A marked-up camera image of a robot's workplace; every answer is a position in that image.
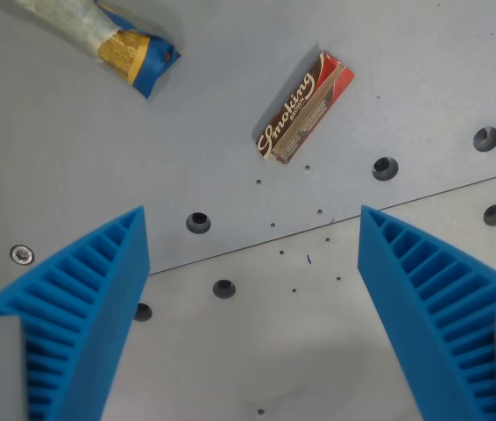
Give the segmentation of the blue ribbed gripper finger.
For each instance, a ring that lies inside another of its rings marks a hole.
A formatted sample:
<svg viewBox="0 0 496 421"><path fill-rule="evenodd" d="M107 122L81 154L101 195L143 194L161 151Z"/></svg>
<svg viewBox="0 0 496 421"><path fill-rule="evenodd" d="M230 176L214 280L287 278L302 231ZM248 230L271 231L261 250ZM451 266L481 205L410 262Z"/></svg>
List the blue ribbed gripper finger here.
<svg viewBox="0 0 496 421"><path fill-rule="evenodd" d="M0 291L0 318L22 325L31 420L101 418L148 275L138 207Z"/></svg>
<svg viewBox="0 0 496 421"><path fill-rule="evenodd" d="M361 208L358 271L425 420L496 420L496 271Z"/></svg>

